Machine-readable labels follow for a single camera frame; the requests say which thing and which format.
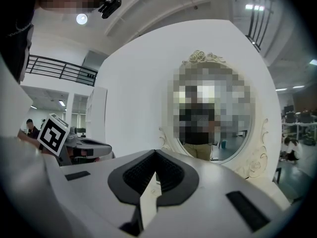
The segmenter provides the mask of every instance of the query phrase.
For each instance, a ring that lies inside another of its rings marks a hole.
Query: oval mirror
[[[225,162],[250,131],[250,85],[213,54],[195,51],[173,79],[174,136],[186,154]]]

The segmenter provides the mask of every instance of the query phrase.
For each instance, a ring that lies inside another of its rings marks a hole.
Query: white wall
[[[29,112],[24,117],[24,121],[21,125],[21,130],[28,129],[26,126],[27,119],[32,119],[33,124],[37,129],[41,128],[42,119],[46,119],[48,114],[54,113],[60,118],[62,118],[62,112],[56,110],[44,110],[44,109],[34,109],[30,108]]]
[[[229,21],[195,20],[165,26],[145,34],[109,56],[96,86],[108,89],[106,142],[116,156],[162,147],[162,92],[183,60],[195,51],[213,52],[241,71],[258,90],[265,125],[270,178],[280,149],[281,119],[272,77],[259,53]]]
[[[48,57],[81,66],[87,53],[88,49],[86,47],[66,38],[48,34],[34,34],[32,37],[31,55]]]
[[[294,105],[292,93],[278,93],[277,96],[282,114],[285,106]]]
[[[72,82],[65,79],[53,78],[44,75],[26,73],[21,85],[43,88],[58,92],[74,93],[89,96],[93,91],[93,86]]]

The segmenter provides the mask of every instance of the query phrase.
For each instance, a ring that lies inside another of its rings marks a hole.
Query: ceiling light
[[[311,60],[310,64],[317,65],[317,60],[316,59]]]
[[[246,5],[247,10],[252,10],[253,9],[253,4],[247,4]]]
[[[76,17],[76,21],[78,24],[83,25],[87,23],[87,15],[86,14],[78,14]]]

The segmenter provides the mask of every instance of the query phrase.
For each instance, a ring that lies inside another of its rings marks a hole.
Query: black slot
[[[81,171],[81,172],[65,175],[65,177],[67,180],[75,180],[75,179],[79,179],[81,177],[86,177],[88,175],[90,175],[90,173],[88,171]]]
[[[269,219],[240,191],[228,193],[226,196],[253,232],[269,223]]]

